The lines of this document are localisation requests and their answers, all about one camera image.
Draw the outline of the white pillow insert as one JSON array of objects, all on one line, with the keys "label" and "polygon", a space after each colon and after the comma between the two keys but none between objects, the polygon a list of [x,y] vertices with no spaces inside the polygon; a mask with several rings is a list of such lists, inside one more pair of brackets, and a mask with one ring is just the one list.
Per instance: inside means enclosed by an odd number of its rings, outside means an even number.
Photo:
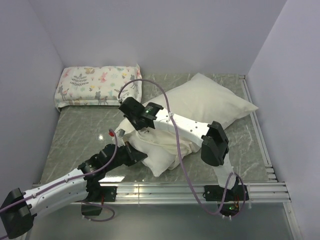
[{"label": "white pillow insert", "polygon": [[[228,88],[201,73],[167,91],[166,96],[159,95],[151,99],[151,102],[165,107],[166,99],[173,113],[202,123],[210,124],[216,121],[223,129],[258,109],[254,104],[238,97]],[[180,164],[178,154],[173,155],[160,146],[143,142],[135,135],[128,134],[128,137],[134,148],[148,155],[142,163],[150,168],[155,177],[159,177],[166,170],[173,170]]]}]

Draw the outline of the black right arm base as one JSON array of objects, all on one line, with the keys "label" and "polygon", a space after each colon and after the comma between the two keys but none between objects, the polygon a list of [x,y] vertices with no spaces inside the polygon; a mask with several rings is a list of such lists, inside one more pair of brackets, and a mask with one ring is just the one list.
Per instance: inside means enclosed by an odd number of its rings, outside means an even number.
[{"label": "black right arm base", "polygon": [[218,185],[205,185],[203,197],[206,202],[218,202],[218,208],[222,205],[219,214],[224,218],[232,219],[243,209],[246,202],[250,200],[246,185],[238,185],[232,190],[225,189]]}]

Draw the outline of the cream satin pillowcase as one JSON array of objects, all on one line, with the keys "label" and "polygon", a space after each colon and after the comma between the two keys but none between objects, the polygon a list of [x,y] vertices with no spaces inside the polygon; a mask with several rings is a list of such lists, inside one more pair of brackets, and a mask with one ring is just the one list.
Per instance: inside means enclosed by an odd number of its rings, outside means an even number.
[{"label": "cream satin pillowcase", "polygon": [[[125,130],[125,135],[136,136],[142,142],[161,147],[175,156],[178,155],[177,139],[175,133],[157,130],[149,127],[142,130],[135,130],[126,118],[123,119],[123,121],[118,125],[116,131],[119,129]],[[196,153],[201,149],[194,142],[185,137],[182,137],[180,134],[179,143],[181,155],[183,157],[191,153]]]}]

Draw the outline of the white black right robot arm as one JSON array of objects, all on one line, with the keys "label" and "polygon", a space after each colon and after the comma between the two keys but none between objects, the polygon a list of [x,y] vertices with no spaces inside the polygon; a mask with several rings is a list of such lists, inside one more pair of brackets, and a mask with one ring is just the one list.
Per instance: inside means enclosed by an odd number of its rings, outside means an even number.
[{"label": "white black right robot arm", "polygon": [[199,146],[201,160],[212,166],[217,176],[221,196],[231,200],[238,194],[239,178],[231,165],[229,140],[220,123],[191,120],[153,102],[143,106],[133,97],[121,100],[119,110],[137,131],[150,128],[166,131]]}]

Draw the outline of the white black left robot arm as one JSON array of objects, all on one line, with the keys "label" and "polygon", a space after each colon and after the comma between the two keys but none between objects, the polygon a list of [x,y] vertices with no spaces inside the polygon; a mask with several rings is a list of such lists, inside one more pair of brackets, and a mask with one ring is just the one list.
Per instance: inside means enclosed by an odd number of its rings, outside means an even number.
[{"label": "white black left robot arm", "polygon": [[34,225],[35,218],[44,217],[78,201],[93,202],[102,198],[99,183],[106,173],[122,165],[130,167],[147,158],[130,143],[118,147],[107,144],[66,175],[26,191],[10,191],[0,207],[0,218],[6,237],[15,239]]}]

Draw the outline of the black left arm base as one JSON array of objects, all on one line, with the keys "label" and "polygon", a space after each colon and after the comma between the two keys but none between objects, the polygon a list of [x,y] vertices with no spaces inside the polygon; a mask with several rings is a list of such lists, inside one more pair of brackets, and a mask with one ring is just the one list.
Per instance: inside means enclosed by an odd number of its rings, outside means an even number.
[{"label": "black left arm base", "polygon": [[89,193],[85,202],[93,203],[98,206],[81,203],[81,214],[85,217],[97,217],[102,213],[105,203],[116,201],[117,186],[100,186],[93,193]]}]

